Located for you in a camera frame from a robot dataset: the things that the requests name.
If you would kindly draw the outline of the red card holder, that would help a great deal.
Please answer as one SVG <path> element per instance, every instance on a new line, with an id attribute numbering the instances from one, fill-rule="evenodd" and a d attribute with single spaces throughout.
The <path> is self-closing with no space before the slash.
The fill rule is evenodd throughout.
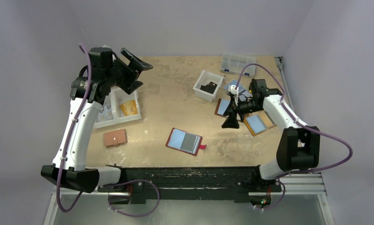
<path id="1" fill-rule="evenodd" d="M 196 156 L 199 150 L 205 150 L 207 148 L 207 145 L 202 144 L 202 141 L 202 136 L 174 127 L 169 134 L 165 146 Z"/>

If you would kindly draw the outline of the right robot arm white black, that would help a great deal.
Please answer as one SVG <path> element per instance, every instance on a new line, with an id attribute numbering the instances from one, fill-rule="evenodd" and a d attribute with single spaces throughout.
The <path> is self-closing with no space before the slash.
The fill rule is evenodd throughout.
<path id="1" fill-rule="evenodd" d="M 264 79 L 252 79 L 248 90 L 252 95 L 242 101 L 238 85 L 227 86 L 230 103 L 221 127 L 238 129 L 238 122 L 243 120 L 244 115 L 264 111 L 282 132 L 275 159 L 259 166 L 259 173 L 251 178 L 252 187 L 262 191 L 269 186 L 270 180 L 285 172 L 316 168 L 320 150 L 318 128 L 299 122 L 297 115 L 285 103 L 282 92 L 277 88 L 268 88 Z"/>

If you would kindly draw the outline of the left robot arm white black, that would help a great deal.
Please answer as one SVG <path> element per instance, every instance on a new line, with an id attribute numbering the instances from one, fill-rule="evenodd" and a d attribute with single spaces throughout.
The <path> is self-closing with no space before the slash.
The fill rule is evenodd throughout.
<path id="1" fill-rule="evenodd" d="M 111 89 L 115 86 L 131 94 L 143 85 L 138 80 L 143 71 L 153 66 L 127 49 L 120 53 L 129 60 L 120 60 L 108 47 L 80 49 L 87 57 L 78 77 L 71 85 L 70 111 L 62 142 L 52 163 L 41 168 L 41 176 L 56 185 L 79 192 L 91 193 L 96 187 L 110 185 L 117 192 L 126 189 L 128 179 L 120 168 L 105 166 L 87 168 L 87 150 L 93 126 Z"/>

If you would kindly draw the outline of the open brown card holder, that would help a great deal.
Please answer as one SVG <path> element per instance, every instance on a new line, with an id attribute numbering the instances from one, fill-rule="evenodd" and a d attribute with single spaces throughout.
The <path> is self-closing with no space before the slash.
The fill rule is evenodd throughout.
<path id="1" fill-rule="evenodd" d="M 227 110 L 229 103 L 230 101 L 227 99 L 222 99 L 222 98 L 218 99 L 214 114 L 218 116 L 226 117 L 224 116 L 224 113 Z"/>

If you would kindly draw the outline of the open tan card holder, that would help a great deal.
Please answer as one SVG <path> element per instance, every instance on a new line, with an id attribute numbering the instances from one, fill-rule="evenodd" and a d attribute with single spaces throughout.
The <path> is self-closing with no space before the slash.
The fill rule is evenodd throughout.
<path id="1" fill-rule="evenodd" d="M 259 135 L 273 127 L 276 127 L 275 122 L 266 111 L 254 112 L 245 115 L 244 124 L 252 136 Z"/>

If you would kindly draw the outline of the orange card in bin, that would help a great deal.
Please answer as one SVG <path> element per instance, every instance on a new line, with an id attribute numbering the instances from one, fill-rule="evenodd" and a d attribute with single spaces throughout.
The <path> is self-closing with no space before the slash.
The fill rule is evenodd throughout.
<path id="1" fill-rule="evenodd" d="M 135 100 L 124 102 L 120 105 L 120 110 L 124 116 L 132 116 L 138 114 L 137 104 Z"/>

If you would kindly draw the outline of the grey card in bin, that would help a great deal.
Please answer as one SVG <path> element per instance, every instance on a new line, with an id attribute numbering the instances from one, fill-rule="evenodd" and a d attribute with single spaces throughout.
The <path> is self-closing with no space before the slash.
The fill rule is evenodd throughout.
<path id="1" fill-rule="evenodd" d="M 111 105 L 102 106 L 97 116 L 97 122 L 103 122 L 103 121 L 112 120 L 112 119 L 113 119 L 113 115 L 112 115 Z"/>

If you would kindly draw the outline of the closed pink-brown card holder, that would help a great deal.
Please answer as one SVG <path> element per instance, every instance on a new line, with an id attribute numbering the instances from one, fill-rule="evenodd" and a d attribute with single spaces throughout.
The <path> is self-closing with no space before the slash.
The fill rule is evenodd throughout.
<path id="1" fill-rule="evenodd" d="M 118 129 L 103 134 L 103 144 L 107 148 L 118 146 L 127 142 L 128 139 L 125 129 Z"/>

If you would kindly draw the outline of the white two-compartment bin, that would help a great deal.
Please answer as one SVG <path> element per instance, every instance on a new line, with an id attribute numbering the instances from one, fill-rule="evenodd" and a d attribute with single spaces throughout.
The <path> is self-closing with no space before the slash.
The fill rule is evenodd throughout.
<path id="1" fill-rule="evenodd" d="M 106 96 L 93 128 L 109 127 L 141 118 L 138 92 L 127 94 L 120 88 L 113 88 Z"/>

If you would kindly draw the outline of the black item in bin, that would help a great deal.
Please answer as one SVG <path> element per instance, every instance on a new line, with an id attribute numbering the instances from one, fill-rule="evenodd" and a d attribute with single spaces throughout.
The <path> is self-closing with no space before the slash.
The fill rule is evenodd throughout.
<path id="1" fill-rule="evenodd" d="M 214 94 L 217 87 L 218 87 L 218 84 L 216 84 L 214 82 L 210 82 L 206 85 L 201 85 L 200 90 L 203 91 L 203 92 L 209 93 L 209 94 Z"/>

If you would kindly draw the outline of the small white square bin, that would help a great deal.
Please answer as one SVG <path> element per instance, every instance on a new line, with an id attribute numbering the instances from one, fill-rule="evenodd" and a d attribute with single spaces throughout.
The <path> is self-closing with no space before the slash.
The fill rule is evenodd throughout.
<path id="1" fill-rule="evenodd" d="M 223 84 L 223 76 L 203 70 L 193 86 L 194 95 L 208 102 L 217 98 L 217 92 Z"/>

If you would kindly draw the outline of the clear plastic organizer box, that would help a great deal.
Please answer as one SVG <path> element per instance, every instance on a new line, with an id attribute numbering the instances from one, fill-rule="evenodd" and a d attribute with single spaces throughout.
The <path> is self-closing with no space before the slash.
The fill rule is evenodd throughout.
<path id="1" fill-rule="evenodd" d="M 246 65 L 252 63 L 256 63 L 256 57 L 224 52 L 222 54 L 220 71 L 222 73 L 239 75 Z"/>

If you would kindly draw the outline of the aluminium frame rail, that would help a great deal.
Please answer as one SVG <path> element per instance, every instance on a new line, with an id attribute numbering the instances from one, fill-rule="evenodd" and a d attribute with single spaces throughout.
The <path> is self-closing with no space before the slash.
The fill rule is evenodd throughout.
<path id="1" fill-rule="evenodd" d="M 280 178 L 286 188 L 286 195 L 323 195 L 326 188 L 322 175 L 318 174 L 293 174 Z"/>

